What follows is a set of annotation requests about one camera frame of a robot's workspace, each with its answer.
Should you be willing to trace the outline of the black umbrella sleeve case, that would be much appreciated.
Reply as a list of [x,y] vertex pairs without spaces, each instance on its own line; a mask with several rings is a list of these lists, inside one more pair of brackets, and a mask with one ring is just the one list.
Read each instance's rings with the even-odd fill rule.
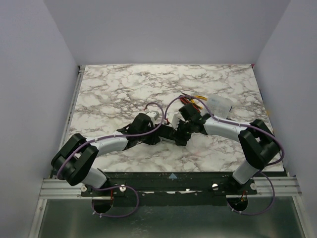
[[158,137],[161,140],[175,144],[177,139],[177,130],[168,125],[161,125],[158,129]]

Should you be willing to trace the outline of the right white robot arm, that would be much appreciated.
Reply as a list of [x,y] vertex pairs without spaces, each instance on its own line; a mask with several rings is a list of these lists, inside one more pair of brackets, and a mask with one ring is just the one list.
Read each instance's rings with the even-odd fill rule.
[[245,161],[232,174],[233,179],[240,185],[262,171],[279,152],[283,151],[262,120],[238,123],[210,114],[201,115],[191,104],[184,105],[179,112],[185,121],[177,126],[177,131],[185,135],[216,135],[240,143]]

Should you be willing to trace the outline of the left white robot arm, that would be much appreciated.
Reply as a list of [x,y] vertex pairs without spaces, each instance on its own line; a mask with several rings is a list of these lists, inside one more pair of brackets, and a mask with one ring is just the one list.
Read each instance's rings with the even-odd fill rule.
[[139,113],[131,124],[113,135],[95,139],[85,138],[79,133],[72,135],[51,161],[57,171],[56,177],[71,186],[82,183],[102,188],[108,177],[102,170],[92,167],[95,159],[110,152],[130,149],[147,140],[158,126],[155,124],[158,118],[159,112],[149,111]]

